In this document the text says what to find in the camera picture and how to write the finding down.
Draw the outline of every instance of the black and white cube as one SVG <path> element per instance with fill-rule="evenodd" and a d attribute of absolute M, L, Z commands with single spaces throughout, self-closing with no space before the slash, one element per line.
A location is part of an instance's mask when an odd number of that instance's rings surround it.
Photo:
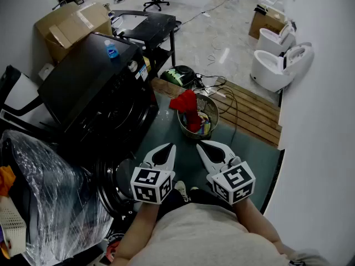
<path fill-rule="evenodd" d="M 173 188 L 174 171 L 136 167 L 131 178 L 134 199 L 161 204 Z"/>
<path fill-rule="evenodd" d="M 246 162 L 212 176 L 213 191 L 230 205 L 254 192 L 255 176 Z"/>

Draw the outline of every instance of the marble floor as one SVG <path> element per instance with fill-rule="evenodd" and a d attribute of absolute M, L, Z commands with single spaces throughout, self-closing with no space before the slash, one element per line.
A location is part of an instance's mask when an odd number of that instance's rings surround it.
<path fill-rule="evenodd" d="M 99 2 L 109 3 L 110 8 L 143 10 L 149 0 L 124 0 L 114 4 L 113 0 L 84 0 L 83 6 Z M 278 103 L 278 94 L 259 86 L 250 78 L 253 52 L 257 40 L 248 35 L 257 0 L 211 0 L 205 7 L 170 3 L 163 5 L 162 14 L 174 15 L 183 24 L 175 34 L 176 65 L 186 65 L 196 73 L 221 75 L 237 85 L 271 101 Z M 158 12 L 155 6 L 148 9 Z M 206 12 L 209 17 L 199 14 Z M 170 48 L 169 40 L 161 45 Z M 159 74 L 171 67 L 168 60 Z"/>

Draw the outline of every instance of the brown box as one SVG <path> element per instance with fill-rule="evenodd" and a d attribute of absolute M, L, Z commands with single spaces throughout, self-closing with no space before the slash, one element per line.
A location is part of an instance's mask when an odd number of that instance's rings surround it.
<path fill-rule="evenodd" d="M 280 19 L 275 18 L 275 14 L 280 16 Z M 276 12 L 273 9 L 268 9 L 266 15 L 259 12 L 255 12 L 254 19 L 251 22 L 249 35 L 256 39 L 259 39 L 260 29 L 269 29 L 274 33 L 279 34 L 282 28 L 285 26 L 285 16 Z"/>
<path fill-rule="evenodd" d="M 59 63 L 90 32 L 112 35 L 107 10 L 98 3 L 80 8 L 74 2 L 49 13 L 36 24 L 54 62 Z"/>

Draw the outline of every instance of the plastic bottle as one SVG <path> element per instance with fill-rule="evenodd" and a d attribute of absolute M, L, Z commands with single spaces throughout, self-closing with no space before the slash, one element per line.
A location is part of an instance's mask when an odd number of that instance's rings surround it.
<path fill-rule="evenodd" d="M 107 54 L 110 58 L 115 58 L 118 56 L 118 50 L 116 46 L 109 40 L 105 40 Z"/>

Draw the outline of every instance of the wooden platform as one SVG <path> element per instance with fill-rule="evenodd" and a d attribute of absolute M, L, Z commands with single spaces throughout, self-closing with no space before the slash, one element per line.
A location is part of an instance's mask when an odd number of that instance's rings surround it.
<path fill-rule="evenodd" d="M 170 98 L 176 98 L 185 91 L 185 89 L 159 78 L 154 78 L 151 83 L 156 92 Z M 219 78 L 216 85 L 222 83 L 224 80 Z M 281 135 L 281 126 L 278 124 L 280 108 L 232 82 L 227 81 L 220 88 L 223 89 L 219 92 L 226 94 L 226 97 L 218 94 L 213 94 L 210 97 L 215 101 L 220 111 L 225 111 L 231 106 L 228 112 L 220 113 L 220 121 L 233 127 L 237 125 L 239 131 L 277 147 Z M 234 93 L 237 104 L 231 95 L 227 95 L 231 91 Z"/>

